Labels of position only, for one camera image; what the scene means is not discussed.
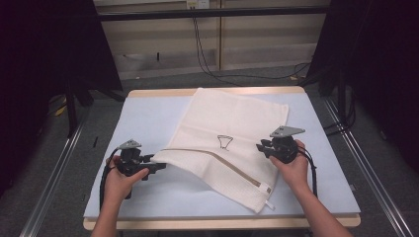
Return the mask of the black curtain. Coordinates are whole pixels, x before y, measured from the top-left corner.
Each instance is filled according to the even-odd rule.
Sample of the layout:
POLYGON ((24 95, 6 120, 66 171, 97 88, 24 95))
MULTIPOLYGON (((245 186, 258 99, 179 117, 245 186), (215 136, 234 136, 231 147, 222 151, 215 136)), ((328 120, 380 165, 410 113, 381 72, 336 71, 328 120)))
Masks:
POLYGON ((122 87, 93 0, 0 0, 0 197, 35 148, 49 100, 122 87))
POLYGON ((419 173, 419 0, 330 0, 307 79, 344 80, 419 173))

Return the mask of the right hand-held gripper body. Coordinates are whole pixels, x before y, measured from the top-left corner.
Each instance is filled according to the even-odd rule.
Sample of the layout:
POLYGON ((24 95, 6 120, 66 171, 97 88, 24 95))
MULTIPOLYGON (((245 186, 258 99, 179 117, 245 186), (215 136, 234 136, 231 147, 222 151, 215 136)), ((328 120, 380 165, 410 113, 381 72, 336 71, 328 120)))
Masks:
POLYGON ((279 159, 285 164, 293 161, 298 153, 298 146, 293 136, 296 134, 304 133, 303 128, 291 127, 281 125, 275 129, 271 134, 275 158, 279 159))

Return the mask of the person's left hand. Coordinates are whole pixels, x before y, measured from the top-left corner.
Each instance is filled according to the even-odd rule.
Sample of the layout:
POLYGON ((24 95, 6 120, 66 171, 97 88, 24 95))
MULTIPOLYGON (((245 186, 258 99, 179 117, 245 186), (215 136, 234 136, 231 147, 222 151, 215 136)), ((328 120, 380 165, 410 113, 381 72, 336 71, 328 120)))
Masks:
POLYGON ((145 168, 136 174, 127 177, 117 168, 117 164, 120 160, 120 156, 114 156, 109 160, 108 166, 110 171, 105 183, 104 202, 122 202, 130 193, 132 186, 142 178, 146 177, 149 173, 149 170, 145 168))

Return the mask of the white mesh laundry bag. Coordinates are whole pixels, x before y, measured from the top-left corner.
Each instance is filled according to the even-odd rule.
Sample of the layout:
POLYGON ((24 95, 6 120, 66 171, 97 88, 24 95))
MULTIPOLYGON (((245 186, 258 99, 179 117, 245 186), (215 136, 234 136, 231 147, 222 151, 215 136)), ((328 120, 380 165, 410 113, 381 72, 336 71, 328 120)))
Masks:
POLYGON ((258 213, 274 189, 278 170, 257 144, 286 124, 288 115, 286 104, 200 88, 170 142, 153 160, 193 173, 258 213))

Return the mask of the wall power socket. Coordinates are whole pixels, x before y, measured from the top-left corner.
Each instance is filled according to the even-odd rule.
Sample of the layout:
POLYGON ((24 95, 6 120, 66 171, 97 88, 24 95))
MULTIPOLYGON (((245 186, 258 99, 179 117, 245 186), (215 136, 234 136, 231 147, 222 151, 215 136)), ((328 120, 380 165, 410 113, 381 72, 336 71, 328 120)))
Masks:
POLYGON ((187 8, 193 9, 208 9, 210 7, 210 0, 186 0, 187 8))

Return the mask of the black horizontal bar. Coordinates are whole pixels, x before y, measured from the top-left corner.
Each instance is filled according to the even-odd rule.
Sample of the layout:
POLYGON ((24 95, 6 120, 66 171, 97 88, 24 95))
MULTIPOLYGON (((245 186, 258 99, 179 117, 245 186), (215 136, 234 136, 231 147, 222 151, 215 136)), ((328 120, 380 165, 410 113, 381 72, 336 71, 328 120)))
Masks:
POLYGON ((141 20, 167 20, 186 18, 213 18, 213 17, 247 17, 272 15, 309 15, 326 14, 329 6, 295 6, 295 7, 268 7, 268 8, 227 8, 227 9, 195 9, 195 10, 169 10, 152 12, 124 12, 99 14, 100 22, 113 21, 141 21, 141 20))

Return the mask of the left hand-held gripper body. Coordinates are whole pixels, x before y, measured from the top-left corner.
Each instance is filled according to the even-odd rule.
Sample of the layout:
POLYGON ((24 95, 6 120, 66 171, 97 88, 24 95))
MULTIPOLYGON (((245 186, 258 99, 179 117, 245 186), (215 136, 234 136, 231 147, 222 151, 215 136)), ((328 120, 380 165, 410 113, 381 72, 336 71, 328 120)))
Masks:
POLYGON ((145 169, 143 158, 140 156, 140 143, 130 139, 117 147, 121 151, 120 161, 117 163, 118 170, 127 177, 133 176, 140 170, 145 169))

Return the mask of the metal floor rail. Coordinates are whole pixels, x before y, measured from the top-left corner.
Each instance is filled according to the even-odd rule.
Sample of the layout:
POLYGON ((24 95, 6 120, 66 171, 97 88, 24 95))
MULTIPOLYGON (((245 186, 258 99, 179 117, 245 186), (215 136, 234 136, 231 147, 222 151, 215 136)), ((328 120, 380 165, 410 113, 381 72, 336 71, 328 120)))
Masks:
POLYGON ((345 140, 381 209, 390 222, 392 228, 395 230, 396 235, 398 237, 414 237, 401 211, 396 206, 395 202, 392 200, 382 182, 378 178, 377 173, 370 164, 368 157, 359 145, 357 139, 349 128, 344 127, 341 120, 339 119, 337 106, 331 99, 325 99, 324 102, 330 116, 337 123, 339 133, 345 140))
POLYGON ((23 230, 19 237, 37 237, 41 229, 44 218, 53 200, 56 189, 60 183, 63 172, 65 171, 71 155, 77 145, 80 134, 83 130, 84 123, 81 122, 76 126, 72 135, 66 140, 66 143, 57 159, 51 175, 42 191, 42 194, 31 212, 23 230))

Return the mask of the black metal stand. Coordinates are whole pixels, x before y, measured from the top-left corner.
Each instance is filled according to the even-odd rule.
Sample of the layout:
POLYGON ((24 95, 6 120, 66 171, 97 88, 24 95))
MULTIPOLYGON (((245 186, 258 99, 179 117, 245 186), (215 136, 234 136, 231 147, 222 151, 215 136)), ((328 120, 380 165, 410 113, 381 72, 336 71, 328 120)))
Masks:
POLYGON ((106 89, 104 86, 93 81, 84 79, 68 79, 65 83, 65 99, 69 121, 68 137, 71 137, 78 127, 78 118, 76 114, 75 101, 78 101, 82 107, 90 107, 94 103, 93 96, 90 91, 95 90, 99 93, 114 99, 117 102, 123 102, 126 98, 106 89))

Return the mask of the person's right hand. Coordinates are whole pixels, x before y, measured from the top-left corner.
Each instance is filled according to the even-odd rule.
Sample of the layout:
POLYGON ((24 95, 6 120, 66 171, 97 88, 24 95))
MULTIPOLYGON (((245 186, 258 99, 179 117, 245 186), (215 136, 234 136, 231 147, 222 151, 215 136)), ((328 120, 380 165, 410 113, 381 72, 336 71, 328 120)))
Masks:
POLYGON ((274 156, 270 156, 269 159, 280 171, 284 181, 294 193, 310 191, 307 182, 308 161, 301 153, 298 153, 295 159, 289 164, 281 162, 274 156))

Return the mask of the wooden table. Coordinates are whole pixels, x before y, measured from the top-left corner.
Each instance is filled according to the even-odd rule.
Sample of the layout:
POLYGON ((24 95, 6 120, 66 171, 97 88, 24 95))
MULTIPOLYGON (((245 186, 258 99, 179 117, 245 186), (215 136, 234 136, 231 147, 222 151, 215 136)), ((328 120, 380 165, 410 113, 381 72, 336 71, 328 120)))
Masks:
MULTIPOLYGON (((298 86, 291 87, 244 87, 233 89, 233 94, 255 98, 256 94, 285 94, 305 93, 298 86)), ((133 90, 127 99, 135 97, 173 97, 194 95, 192 89, 161 89, 161 90, 133 90)), ((360 214, 355 217, 335 217, 346 227, 356 227, 361 222, 360 214)), ((303 214, 296 217, 247 217, 247 218, 216 218, 216 219, 141 219, 128 221, 118 219, 117 227, 120 230, 197 230, 197 229, 278 229, 278 228, 304 228, 308 224, 303 214)))

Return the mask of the pale blue table mat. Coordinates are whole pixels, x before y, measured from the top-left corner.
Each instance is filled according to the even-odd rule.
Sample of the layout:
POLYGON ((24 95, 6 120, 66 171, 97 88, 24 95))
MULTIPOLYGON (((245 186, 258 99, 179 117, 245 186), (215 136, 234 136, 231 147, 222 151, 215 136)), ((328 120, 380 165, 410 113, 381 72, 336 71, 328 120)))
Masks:
MULTIPOLYGON (((305 129, 298 138, 314 158, 320 201, 337 216, 357 216, 360 208, 307 95, 256 94, 254 97, 291 107, 289 124, 305 129)), ((144 153, 157 152, 169 142, 190 101, 189 96, 127 99, 107 152, 111 153, 117 145, 131 138, 142 143, 144 153)), ((300 205, 282 178, 276 180, 269 202, 260 213, 255 213, 212 190, 195 175, 169 165, 148 181, 134 185, 132 197, 123 202, 119 218, 136 221, 302 215, 300 205)))

